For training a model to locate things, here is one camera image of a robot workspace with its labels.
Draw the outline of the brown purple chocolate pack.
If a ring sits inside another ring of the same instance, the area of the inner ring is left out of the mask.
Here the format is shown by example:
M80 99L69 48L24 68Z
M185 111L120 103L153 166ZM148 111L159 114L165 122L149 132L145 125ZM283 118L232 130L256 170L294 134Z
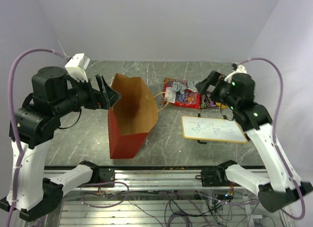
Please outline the brown purple chocolate pack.
M216 109L217 104L210 98L211 92L206 91L200 98L200 109Z

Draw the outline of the silver green snack wrapper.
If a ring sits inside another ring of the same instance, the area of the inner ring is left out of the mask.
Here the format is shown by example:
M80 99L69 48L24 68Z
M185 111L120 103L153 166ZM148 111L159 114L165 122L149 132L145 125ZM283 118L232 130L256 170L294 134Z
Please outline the silver green snack wrapper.
M187 89L188 87L181 82L174 81L172 84L172 91L179 92L180 94L184 94Z

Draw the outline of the red candy bag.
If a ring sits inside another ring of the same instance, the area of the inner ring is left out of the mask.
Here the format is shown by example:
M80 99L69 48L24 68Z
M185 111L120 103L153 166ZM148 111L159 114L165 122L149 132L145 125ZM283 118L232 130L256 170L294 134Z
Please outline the red candy bag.
M177 107L200 109L200 94L198 92L192 92L189 89L187 89L184 94L172 91L172 84L174 81L181 82L187 86L188 80L179 80L168 77L164 78L162 104L169 102Z

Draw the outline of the red paper bag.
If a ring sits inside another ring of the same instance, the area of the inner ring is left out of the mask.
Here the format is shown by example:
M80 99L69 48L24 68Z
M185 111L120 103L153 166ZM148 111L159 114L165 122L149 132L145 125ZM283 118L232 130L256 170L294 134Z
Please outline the red paper bag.
M158 121L161 111L141 77L117 73L112 88L121 99L108 111L108 134L111 159L132 159Z

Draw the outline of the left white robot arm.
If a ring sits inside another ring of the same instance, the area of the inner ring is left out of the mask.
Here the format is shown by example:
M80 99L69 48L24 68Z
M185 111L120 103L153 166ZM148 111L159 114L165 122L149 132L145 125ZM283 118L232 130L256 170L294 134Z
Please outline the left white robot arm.
M89 161L58 177L44 177L47 151L61 118L83 108L108 110L121 99L102 75L96 76L98 89L88 80L74 80L60 67L42 68L31 81L32 93L14 114L18 135L9 133L19 174L12 177L9 194L0 202L1 209L19 210L20 218L27 222L54 211L63 196L78 186L95 186L100 180L98 165Z

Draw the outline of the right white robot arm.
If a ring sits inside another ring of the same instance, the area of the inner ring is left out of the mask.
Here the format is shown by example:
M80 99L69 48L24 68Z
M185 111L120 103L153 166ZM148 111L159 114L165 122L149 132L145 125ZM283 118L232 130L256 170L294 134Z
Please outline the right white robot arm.
M310 182L304 182L290 167L274 132L274 123L267 109L254 101L255 82L246 73L236 73L230 81L212 71L195 85L198 93L204 94L209 86L210 95L233 112L233 118L256 147L267 170L267 176L259 176L229 160L218 165L216 182L222 186L234 182L257 195L268 212L276 212L312 192Z

